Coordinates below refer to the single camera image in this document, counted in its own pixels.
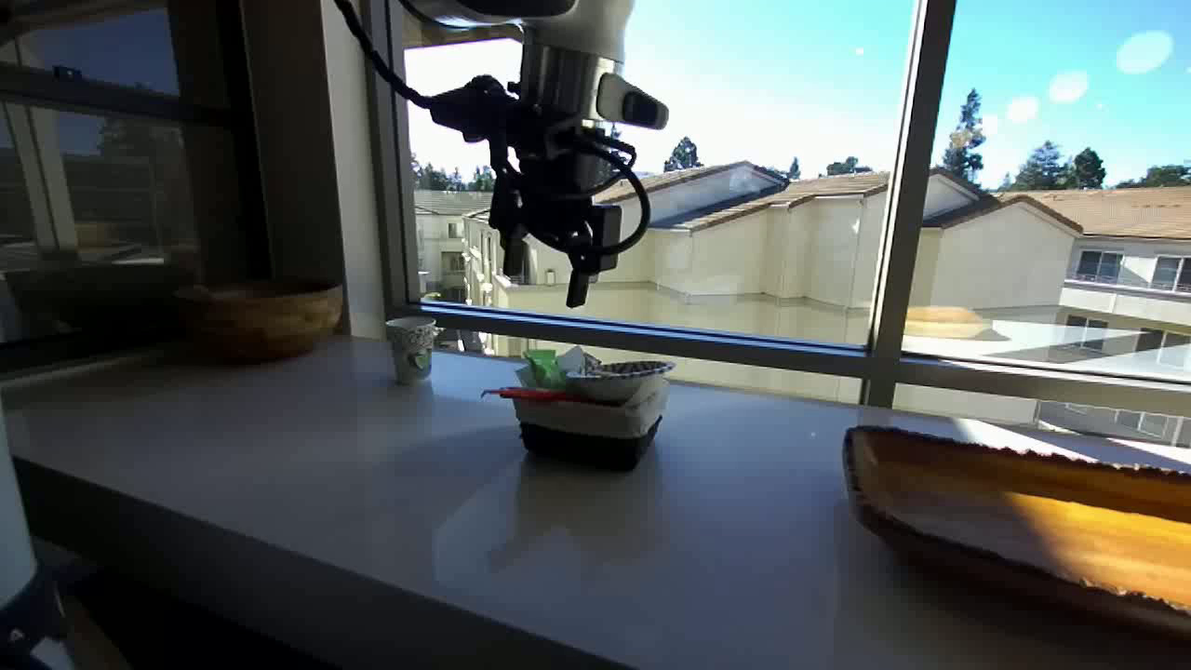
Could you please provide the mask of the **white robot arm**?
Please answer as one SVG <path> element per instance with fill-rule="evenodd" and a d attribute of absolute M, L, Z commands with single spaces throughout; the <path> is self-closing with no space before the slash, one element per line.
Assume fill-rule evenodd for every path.
<path fill-rule="evenodd" d="M 512 34 L 523 73 L 478 73 L 436 94 L 429 113 L 467 141 L 488 146 L 497 175 L 488 224 L 504 273 L 528 274 L 528 240 L 569 261 L 567 305 L 589 302 L 599 273 L 634 248 L 651 199 L 637 150 L 617 124 L 663 130 L 669 108 L 623 73 L 634 0 L 404 0 L 443 36 Z"/>

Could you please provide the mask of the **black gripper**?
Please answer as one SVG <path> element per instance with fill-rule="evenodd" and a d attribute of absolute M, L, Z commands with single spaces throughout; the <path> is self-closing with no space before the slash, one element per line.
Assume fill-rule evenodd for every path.
<path fill-rule="evenodd" d="M 623 248 L 623 220 L 596 192 L 627 177 L 627 146 L 586 124 L 513 116 L 488 135 L 488 157 L 504 274 L 528 284 L 528 240 L 541 240 L 575 264 L 567 305 L 581 307 Z"/>

